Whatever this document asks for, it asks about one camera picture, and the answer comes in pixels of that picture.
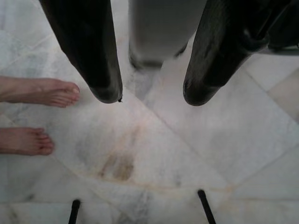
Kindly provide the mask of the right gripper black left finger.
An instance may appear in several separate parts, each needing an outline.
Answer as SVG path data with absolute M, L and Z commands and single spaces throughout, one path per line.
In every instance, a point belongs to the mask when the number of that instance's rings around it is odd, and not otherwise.
M 93 95 L 106 104 L 122 100 L 109 0 L 42 0 L 46 18 L 71 64 Z

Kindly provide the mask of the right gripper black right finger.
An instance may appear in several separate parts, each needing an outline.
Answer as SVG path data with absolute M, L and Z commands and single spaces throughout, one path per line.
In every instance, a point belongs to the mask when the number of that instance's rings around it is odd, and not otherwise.
M 185 101 L 193 106 L 207 103 L 262 48 L 264 39 L 254 37 L 246 24 L 245 1 L 207 1 L 183 84 Z

